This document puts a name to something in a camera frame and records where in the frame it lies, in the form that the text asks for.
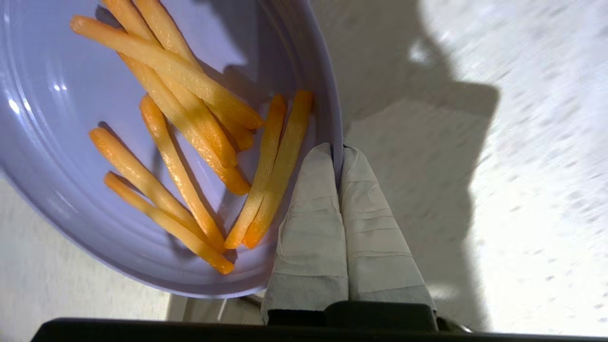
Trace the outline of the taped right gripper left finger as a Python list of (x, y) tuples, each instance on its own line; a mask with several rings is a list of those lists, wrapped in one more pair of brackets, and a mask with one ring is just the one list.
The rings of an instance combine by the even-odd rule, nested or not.
[(279, 227), (275, 262), (261, 316), (323, 312), (348, 300), (345, 229), (328, 143), (302, 162), (286, 216)]

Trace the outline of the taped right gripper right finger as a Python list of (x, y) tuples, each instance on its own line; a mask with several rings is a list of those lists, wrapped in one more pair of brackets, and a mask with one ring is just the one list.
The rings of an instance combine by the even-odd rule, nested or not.
[(376, 175), (358, 149), (344, 149), (340, 200), (347, 242), (349, 328), (436, 328), (435, 305)]

